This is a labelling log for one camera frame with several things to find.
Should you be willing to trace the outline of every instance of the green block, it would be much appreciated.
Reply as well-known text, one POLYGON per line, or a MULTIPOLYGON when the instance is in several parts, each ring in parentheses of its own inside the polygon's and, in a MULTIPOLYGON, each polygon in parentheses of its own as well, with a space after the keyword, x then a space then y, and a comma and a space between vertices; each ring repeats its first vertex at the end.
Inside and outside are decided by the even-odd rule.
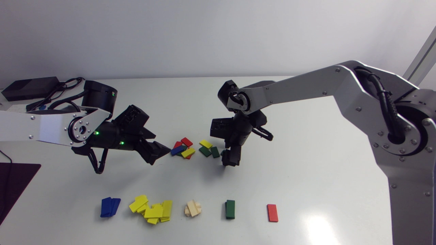
POLYGON ((227 202, 225 202, 225 218, 235 218, 235 200, 227 200, 227 202))
POLYGON ((204 146, 202 146, 200 149, 198 149, 201 153, 203 153, 203 155, 205 156, 205 157, 208 157, 208 156, 210 156, 212 153, 209 151, 209 149, 208 148, 206 148, 206 147, 204 147, 204 146))
POLYGON ((186 151, 186 149, 188 149, 188 147, 186 145, 182 145, 182 147, 183 147, 184 150, 179 152, 179 153, 177 153, 176 155, 182 156, 182 152, 184 152, 184 151, 186 151))
POLYGON ((216 146, 212 147, 212 148, 211 148, 211 151, 212 151, 212 156, 213 156, 214 158, 219 157, 219 151, 218 151, 218 148, 217 148, 216 146))

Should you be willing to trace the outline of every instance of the bolt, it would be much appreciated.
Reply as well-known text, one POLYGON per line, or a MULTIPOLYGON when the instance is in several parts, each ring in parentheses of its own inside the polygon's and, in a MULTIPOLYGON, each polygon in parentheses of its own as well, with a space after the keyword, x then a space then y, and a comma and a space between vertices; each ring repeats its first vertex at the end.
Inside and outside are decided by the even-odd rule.
POLYGON ((431 124, 430 119, 424 119, 424 120, 422 121, 422 124, 423 124, 424 126, 430 126, 430 124, 431 124))

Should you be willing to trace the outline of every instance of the black box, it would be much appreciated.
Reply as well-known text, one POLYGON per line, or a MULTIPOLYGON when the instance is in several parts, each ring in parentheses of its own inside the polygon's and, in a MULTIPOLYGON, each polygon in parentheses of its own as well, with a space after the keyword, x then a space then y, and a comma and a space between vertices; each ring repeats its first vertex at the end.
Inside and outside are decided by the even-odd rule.
POLYGON ((58 84, 57 77, 18 80, 1 93, 8 101, 46 98, 58 84))

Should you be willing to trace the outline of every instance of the black cable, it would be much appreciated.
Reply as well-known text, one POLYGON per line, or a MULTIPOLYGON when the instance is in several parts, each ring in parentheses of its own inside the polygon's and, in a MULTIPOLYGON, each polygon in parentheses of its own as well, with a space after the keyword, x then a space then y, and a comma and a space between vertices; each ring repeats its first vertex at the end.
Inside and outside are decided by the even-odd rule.
POLYGON ((398 118, 397 108, 391 100, 391 93, 385 90, 383 84, 380 82, 380 78, 376 74, 364 68, 357 68, 355 71, 366 77, 367 80, 374 85, 380 101, 383 119, 389 131, 389 140, 394 144, 401 144, 404 142, 405 136, 398 118))

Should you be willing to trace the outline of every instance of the white table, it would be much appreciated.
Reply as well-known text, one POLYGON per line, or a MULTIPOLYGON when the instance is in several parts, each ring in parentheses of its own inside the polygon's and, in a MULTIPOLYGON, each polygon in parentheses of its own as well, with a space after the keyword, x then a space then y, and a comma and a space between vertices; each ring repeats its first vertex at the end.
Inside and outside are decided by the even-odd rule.
MULTIPOLYGON (((187 137, 198 149, 206 139, 221 151, 224 140, 209 129, 213 118, 233 115, 217 98, 223 83, 284 78, 98 81, 119 92, 114 118, 134 104, 150 116, 146 128, 156 141, 172 148, 187 137)), ((69 147, 0 143, 14 162, 42 164, 1 225, 0 244, 392 244, 387 178, 367 137, 342 117, 333 97, 262 111, 274 140, 251 134, 237 167, 224 168, 220 158, 199 151, 191 160, 168 154, 150 166, 137 152, 110 150, 97 175, 69 147), (150 204, 173 200, 171 221, 153 226, 132 214, 128 205, 141 194, 150 204), (100 218, 101 199, 109 196, 121 198, 118 212, 100 218), (194 218, 183 214, 191 199, 203 210, 194 218), (227 199, 236 201, 235 220, 225 219, 227 199), (267 204, 277 205, 278 223, 268 222, 267 204)))

